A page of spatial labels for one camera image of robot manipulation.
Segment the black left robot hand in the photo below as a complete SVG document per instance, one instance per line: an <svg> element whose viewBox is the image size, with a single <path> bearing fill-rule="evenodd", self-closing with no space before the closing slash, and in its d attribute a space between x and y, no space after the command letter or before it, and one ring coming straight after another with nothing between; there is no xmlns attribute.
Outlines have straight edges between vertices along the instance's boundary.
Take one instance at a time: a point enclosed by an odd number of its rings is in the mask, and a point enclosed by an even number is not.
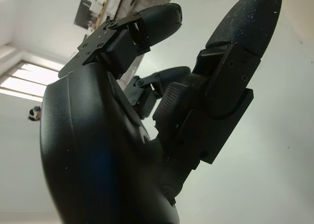
<svg viewBox="0 0 314 224"><path fill-rule="evenodd" d="M118 80L182 25L176 3L106 21L49 84L42 103L43 170L65 224L177 224L176 196L212 164L253 100L247 88L282 0L239 0L197 56Z"/></svg>

